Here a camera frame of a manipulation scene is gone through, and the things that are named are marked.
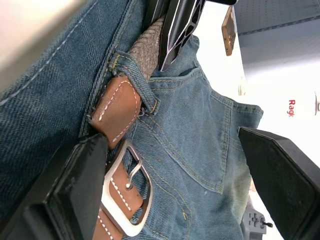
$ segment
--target belt loop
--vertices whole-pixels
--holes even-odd
[[[146,107],[146,112],[154,115],[157,114],[159,100],[152,92],[148,84],[148,79],[144,77],[137,61],[132,56],[126,52],[116,51],[109,63],[109,69],[114,75],[118,73],[127,75],[140,95]]]

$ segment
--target buckle prong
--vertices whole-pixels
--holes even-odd
[[[132,188],[132,178],[133,178],[134,175],[140,170],[141,166],[142,166],[142,160],[139,159],[137,166],[135,166],[134,169],[133,169],[133,170],[130,172],[130,174],[129,174],[129,179],[128,179],[128,180],[129,180],[129,183],[127,183],[127,184],[125,185],[125,187],[126,187],[127,189],[131,189],[131,188]]]

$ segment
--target leather strap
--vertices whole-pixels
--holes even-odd
[[[110,149],[114,149],[140,112],[141,99],[127,76],[111,79],[90,124],[103,133]]]
[[[164,17],[149,27],[132,46],[129,54],[133,56],[140,69],[149,80],[150,75],[158,64],[160,34]],[[108,146],[113,149],[128,131],[138,117],[141,98],[129,78],[120,73],[108,83],[95,111],[91,115],[90,124],[103,133]],[[120,164],[112,176],[109,190],[113,200],[130,220],[142,206],[141,198],[136,187],[127,189],[129,175],[123,164]],[[108,216],[100,209],[93,240],[120,240],[122,233],[117,229]]]
[[[109,190],[113,200],[125,216],[131,219],[142,206],[143,199],[135,186],[132,189],[126,188],[128,177],[124,165],[120,164],[111,179]],[[120,240],[122,236],[122,233],[100,209],[92,240]]]

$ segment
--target white stitching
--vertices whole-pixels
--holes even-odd
[[[98,215],[98,219],[102,225],[102,227],[104,228],[104,230],[106,231],[106,233],[109,235],[110,239],[113,240],[114,237],[111,236],[111,233],[108,231],[108,228],[106,228],[106,225],[104,224],[104,222],[102,221],[102,219],[100,218],[100,216]]]
[[[18,89],[16,92],[10,94],[6,99],[0,101],[0,106],[4,105],[8,100],[14,98],[17,96],[23,89],[25,89],[38,75],[42,72],[42,70],[50,63],[50,61],[53,59],[53,57],[56,55],[56,53],[59,51],[59,49],[67,42],[68,38],[71,36],[71,34],[74,32],[74,30],[79,26],[80,23],[84,20],[84,18],[87,16],[87,14],[91,11],[91,9],[97,4],[97,1],[89,8],[89,10],[83,15],[83,17],[78,21],[78,23],[72,28],[72,30],[69,32],[69,34],[66,36],[65,40],[61,43],[60,46],[56,48],[54,53],[51,55],[51,57],[45,62],[45,64],[38,70],[38,72],[33,75],[33,77],[26,82],[24,86],[22,86],[20,89]]]
[[[134,95],[134,99],[135,99],[135,113],[134,113],[133,118],[132,118],[131,121],[129,122],[129,124],[112,140],[113,143],[117,140],[117,138],[119,138],[119,137],[121,136],[121,134],[124,133],[124,131],[125,131],[127,128],[130,127],[131,123],[135,120],[135,118],[136,118],[136,116],[137,116],[137,111],[138,111],[138,101],[137,101],[137,96],[136,96],[136,91],[135,91],[135,89],[134,89],[134,86],[132,86],[132,84],[131,84],[129,81],[125,80],[125,81],[120,82],[120,84],[118,85],[117,89],[114,91],[111,99],[109,100],[109,102],[107,103],[107,105],[104,107],[103,111],[101,112],[101,114],[100,114],[100,116],[99,116],[99,121],[102,120],[102,117],[103,117],[103,115],[105,114],[106,110],[108,109],[108,106],[110,105],[110,103],[111,103],[112,100],[114,99],[114,97],[115,97],[115,95],[116,95],[116,92],[119,90],[121,84],[123,84],[123,83],[127,83],[127,84],[129,84],[129,85],[132,87],[132,91],[133,91],[133,95]]]
[[[111,182],[112,185],[114,186],[115,190],[118,192],[118,194],[120,195],[120,197],[122,198],[122,201],[124,202],[125,206],[128,208],[128,210],[131,212],[131,207],[129,207],[129,204],[126,202],[126,200],[124,199],[124,196],[122,196],[122,194],[119,191],[119,188],[116,186],[116,183],[114,182],[114,178],[111,177]]]

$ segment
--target black plastic piece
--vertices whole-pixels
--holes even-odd
[[[165,71],[195,31],[206,0],[150,0],[143,28],[166,14],[160,38],[159,70]],[[233,5],[237,0],[212,0]]]
[[[267,226],[267,227],[269,227],[269,228],[273,228],[274,227],[274,225],[271,223],[271,222],[262,222],[262,225],[265,225],[265,226]]]
[[[1,222],[0,240],[91,240],[107,149],[100,133],[59,148]]]
[[[283,238],[320,239],[320,169],[285,137],[248,127],[238,135],[255,188]]]

